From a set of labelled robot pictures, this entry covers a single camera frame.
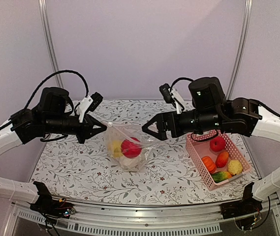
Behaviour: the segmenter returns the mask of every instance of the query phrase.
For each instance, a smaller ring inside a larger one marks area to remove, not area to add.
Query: pink plastic basket
[[[193,134],[192,137],[195,140],[204,140],[206,138],[209,138],[216,134],[215,130],[210,131],[207,134],[204,135],[195,135]],[[230,138],[226,134],[218,133],[219,136],[223,137],[226,141],[225,150],[229,153],[229,158],[231,160],[239,160],[243,165],[243,172],[239,175],[235,175],[230,179],[224,180],[220,183],[215,183],[211,174],[203,164],[201,158],[204,156],[209,156],[211,159],[216,161],[216,158],[220,152],[214,152],[210,149],[210,141],[206,142],[196,142],[191,137],[190,134],[187,135],[187,142],[186,142],[186,149],[193,160],[195,166],[197,167],[200,175],[202,176],[205,184],[207,185],[208,189],[210,191],[219,188],[220,185],[229,183],[245,173],[249,172],[251,170],[251,165],[248,163],[248,161],[245,159],[245,157],[241,154],[241,152],[238,150],[238,148],[235,146],[235,144],[230,140]],[[218,171],[227,171],[227,165],[224,168],[217,168],[216,172]]]

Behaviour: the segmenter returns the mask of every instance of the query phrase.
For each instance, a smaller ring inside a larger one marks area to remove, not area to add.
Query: clear plastic bag
[[[158,141],[142,132],[140,125],[107,123],[105,143],[108,154],[125,171],[137,172],[150,159]]]

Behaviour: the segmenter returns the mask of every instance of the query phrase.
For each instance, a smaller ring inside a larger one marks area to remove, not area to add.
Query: floral tablecloth
[[[192,109],[191,102],[186,104]],[[91,114],[100,121],[142,125],[155,114],[174,110],[164,101],[103,101]],[[252,164],[243,140],[230,135]],[[47,143],[31,177],[54,195],[108,203],[137,205],[199,204],[237,199],[244,186],[257,179],[251,172],[221,188],[208,191],[185,149],[186,137],[169,139],[153,151],[138,173],[124,172],[112,160],[104,135],[79,144],[75,136]]]

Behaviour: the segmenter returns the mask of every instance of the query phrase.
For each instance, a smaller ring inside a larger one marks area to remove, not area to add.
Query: red apple
[[[122,154],[127,158],[135,158],[140,155],[142,148],[141,145],[135,144],[128,139],[125,139],[121,144]]]
[[[221,136],[217,136],[210,141],[212,151],[222,151],[225,148],[226,142]]]

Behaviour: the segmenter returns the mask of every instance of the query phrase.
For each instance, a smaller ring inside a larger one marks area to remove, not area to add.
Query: toy lemon
[[[114,158],[119,158],[123,155],[122,152],[121,152],[121,143],[122,143],[122,141],[114,140],[107,147],[109,153],[111,153]]]
[[[239,175],[243,171],[243,166],[240,163],[239,160],[231,160],[228,163],[227,170],[229,173],[231,173],[233,176],[234,175]]]

